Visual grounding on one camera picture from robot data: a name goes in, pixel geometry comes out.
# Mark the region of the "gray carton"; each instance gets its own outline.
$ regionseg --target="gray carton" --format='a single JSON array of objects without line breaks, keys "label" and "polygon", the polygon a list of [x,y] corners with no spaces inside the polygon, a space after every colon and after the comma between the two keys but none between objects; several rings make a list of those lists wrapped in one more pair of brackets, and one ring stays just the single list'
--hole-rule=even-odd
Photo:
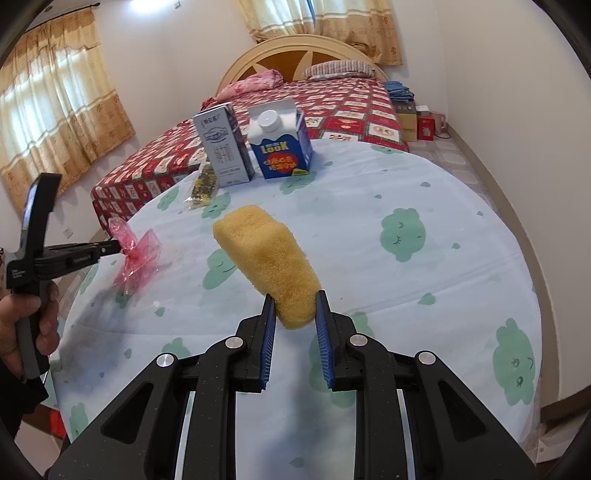
[{"label": "gray carton", "polygon": [[220,187],[251,181],[254,171],[231,103],[199,112],[193,123]]}]

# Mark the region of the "pink pillow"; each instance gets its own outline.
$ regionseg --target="pink pillow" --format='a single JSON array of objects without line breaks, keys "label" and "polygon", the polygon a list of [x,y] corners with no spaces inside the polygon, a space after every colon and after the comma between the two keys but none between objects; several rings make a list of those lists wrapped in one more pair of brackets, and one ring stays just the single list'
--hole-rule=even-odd
[{"label": "pink pillow", "polygon": [[262,73],[250,75],[244,80],[238,80],[225,87],[215,97],[217,102],[227,102],[245,93],[271,90],[283,85],[283,76],[277,70],[266,70]]}]

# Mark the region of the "cardboard box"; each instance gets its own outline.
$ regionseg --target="cardboard box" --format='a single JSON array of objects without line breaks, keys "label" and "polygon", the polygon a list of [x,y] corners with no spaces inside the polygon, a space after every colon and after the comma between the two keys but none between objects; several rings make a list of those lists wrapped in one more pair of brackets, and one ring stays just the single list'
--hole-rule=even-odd
[{"label": "cardboard box", "polygon": [[310,172],[312,144],[304,112],[293,99],[255,105],[248,114],[248,141],[266,179]]},{"label": "cardboard box", "polygon": [[402,138],[405,142],[416,142],[417,141],[417,129],[409,130],[407,128],[402,129]]},{"label": "cardboard box", "polygon": [[405,142],[417,141],[417,108],[414,102],[392,102]]},{"label": "cardboard box", "polygon": [[220,187],[252,180],[254,170],[231,103],[199,112],[193,123]]}]

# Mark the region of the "round table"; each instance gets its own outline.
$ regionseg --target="round table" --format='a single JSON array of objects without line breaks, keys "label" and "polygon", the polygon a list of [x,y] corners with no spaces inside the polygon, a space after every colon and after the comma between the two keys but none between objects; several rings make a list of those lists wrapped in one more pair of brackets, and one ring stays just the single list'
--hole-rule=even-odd
[{"label": "round table", "polygon": [[[260,313],[264,298],[220,250],[217,218],[259,205],[294,234],[333,311],[390,351],[435,352],[519,441],[541,362],[537,298],[517,241],[463,183],[412,154],[313,141],[308,176],[220,189],[189,210],[196,173],[129,224],[160,239],[161,268],[131,297],[113,281],[123,255],[92,267],[72,305],[54,383],[76,438],[161,352],[197,355]],[[266,392],[238,395],[238,478],[351,478],[352,393],[322,379],[314,323],[279,323]]]}]

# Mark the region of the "plastic packaging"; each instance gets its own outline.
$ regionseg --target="plastic packaging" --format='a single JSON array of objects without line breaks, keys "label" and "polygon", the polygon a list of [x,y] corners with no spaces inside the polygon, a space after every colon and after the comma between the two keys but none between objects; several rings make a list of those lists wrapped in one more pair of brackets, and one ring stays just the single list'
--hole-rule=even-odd
[{"label": "plastic packaging", "polygon": [[203,207],[212,202],[212,198],[215,197],[216,192],[216,174],[213,171],[212,165],[209,162],[205,162],[197,180],[193,183],[191,195],[186,202],[189,204],[190,209]]},{"label": "plastic packaging", "polygon": [[125,263],[113,285],[123,286],[123,293],[128,296],[145,286],[158,271],[162,245],[152,229],[138,241],[127,222],[120,217],[109,219],[109,230],[125,255]]}]

